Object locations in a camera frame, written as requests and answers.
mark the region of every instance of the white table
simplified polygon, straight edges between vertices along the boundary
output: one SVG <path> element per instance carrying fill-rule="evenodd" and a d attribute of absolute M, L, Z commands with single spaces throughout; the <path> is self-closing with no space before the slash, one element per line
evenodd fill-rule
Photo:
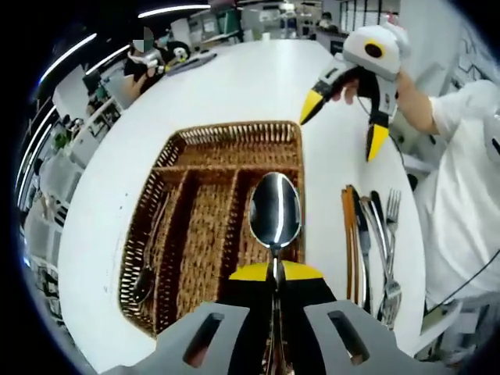
<path fill-rule="evenodd" d="M 213 61 L 158 82 L 117 121 L 77 187 L 59 251 L 62 315 L 98 372 L 132 365 L 155 342 L 128 323 L 117 289 L 128 223 L 150 166 L 166 139 L 195 125 L 244 120 L 297 121 L 308 90 L 330 54 L 314 41 L 257 41 L 221 48 Z M 329 103 L 303 128 L 306 260 L 345 298 L 346 251 L 341 189 L 402 191 L 395 277 L 403 290 L 395 334 L 409 350 L 420 333 L 424 258 L 420 224 L 401 159 L 390 141 L 366 164 L 367 115 L 358 103 Z M 372 247 L 375 294 L 380 260 Z"/>

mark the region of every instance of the yellow pad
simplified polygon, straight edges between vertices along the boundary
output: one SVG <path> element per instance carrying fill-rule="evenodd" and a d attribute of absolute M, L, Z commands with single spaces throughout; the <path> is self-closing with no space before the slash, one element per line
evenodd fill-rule
<path fill-rule="evenodd" d="M 237 269 L 229 280 L 266 281 L 268 263 L 254 263 Z M 283 261 L 284 275 L 287 281 L 321 279 L 323 274 L 305 264 Z"/>
<path fill-rule="evenodd" d="M 368 161 L 375 159 L 385 138 L 389 136 L 389 128 L 378 125 L 377 123 L 373 125 L 373 138 L 370 144 L 370 152 L 368 153 Z"/>
<path fill-rule="evenodd" d="M 300 124 L 302 125 L 309 119 L 309 115 L 323 101 L 323 96 L 315 92 L 314 90 L 309 90 L 307 93 L 307 98 L 305 98 L 304 106 L 302 107 L 302 113 L 300 115 Z"/>
<path fill-rule="evenodd" d="M 283 267 L 284 277 L 287 281 L 323 278 L 323 274 L 320 271 L 305 264 L 284 260 Z"/>
<path fill-rule="evenodd" d="M 229 276 L 229 280 L 266 281 L 267 263 L 254 263 L 238 268 Z"/>

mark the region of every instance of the person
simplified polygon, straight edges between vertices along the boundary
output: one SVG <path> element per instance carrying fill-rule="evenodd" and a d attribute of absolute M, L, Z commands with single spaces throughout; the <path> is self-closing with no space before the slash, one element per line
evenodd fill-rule
<path fill-rule="evenodd" d="M 358 80 L 345 85 L 348 104 L 359 85 Z M 340 98 L 341 92 L 334 93 L 334 101 Z M 450 295 L 483 267 L 453 298 L 500 290 L 500 259 L 494 259 L 500 248 L 500 148 L 491 137 L 493 132 L 500 141 L 495 118 L 500 89 L 478 80 L 457 92 L 428 97 L 401 71 L 398 107 L 419 132 L 448 142 L 438 168 L 414 193 L 425 249 L 427 307 L 450 302 Z"/>
<path fill-rule="evenodd" d="M 163 76 L 163 73 L 160 73 L 156 67 L 148 67 L 142 62 L 138 62 L 137 59 L 134 59 L 134 57 L 140 57 L 145 52 L 156 48 L 153 33 L 146 27 L 143 32 L 143 37 L 134 39 L 130 43 L 130 51 L 123 67 L 123 75 L 126 77 L 125 91 L 133 101 L 144 94 Z M 158 50 L 163 60 L 162 64 L 167 64 L 175 58 L 174 53 L 170 50 L 164 48 L 158 48 Z"/>
<path fill-rule="evenodd" d="M 333 24 L 330 12 L 324 12 L 321 15 L 321 20 L 318 22 L 318 27 L 332 33 L 338 33 L 338 27 Z"/>

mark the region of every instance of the butter knife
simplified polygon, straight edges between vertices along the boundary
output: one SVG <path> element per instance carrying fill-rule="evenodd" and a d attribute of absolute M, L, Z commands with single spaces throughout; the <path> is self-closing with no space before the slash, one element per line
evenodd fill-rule
<path fill-rule="evenodd" d="M 363 309 L 371 315 L 372 313 L 372 293 L 371 293 L 371 285 L 370 285 L 370 232 L 368 231 L 368 223 L 366 222 L 365 214 L 363 213 L 363 209 L 361 208 L 361 202 L 359 200 L 359 194 L 356 189 L 352 188 L 352 197 L 354 199 L 354 212 L 356 215 L 356 224 L 358 227 L 359 234 L 359 245 L 361 246 L 361 254 L 362 254 L 362 262 L 363 262 L 363 274 L 365 275 L 365 283 L 364 283 L 364 301 L 363 301 Z"/>

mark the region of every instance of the chair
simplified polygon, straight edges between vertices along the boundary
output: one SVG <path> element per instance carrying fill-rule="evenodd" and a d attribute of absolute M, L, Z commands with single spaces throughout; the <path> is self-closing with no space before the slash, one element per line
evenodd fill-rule
<path fill-rule="evenodd" d="M 62 151 L 46 163 L 40 173 L 40 190 L 68 209 L 84 170 Z"/>
<path fill-rule="evenodd" d="M 459 300 L 455 300 L 449 305 L 443 306 L 445 314 L 436 322 L 433 322 L 428 327 L 424 327 L 422 329 L 417 343 L 412 348 L 412 351 L 407 354 L 415 356 L 418 352 L 441 336 L 458 319 L 462 306 L 463 302 Z"/>
<path fill-rule="evenodd" d="M 57 268 L 62 234 L 60 225 L 43 217 L 43 205 L 38 199 L 31 207 L 24 224 L 28 253 Z"/>

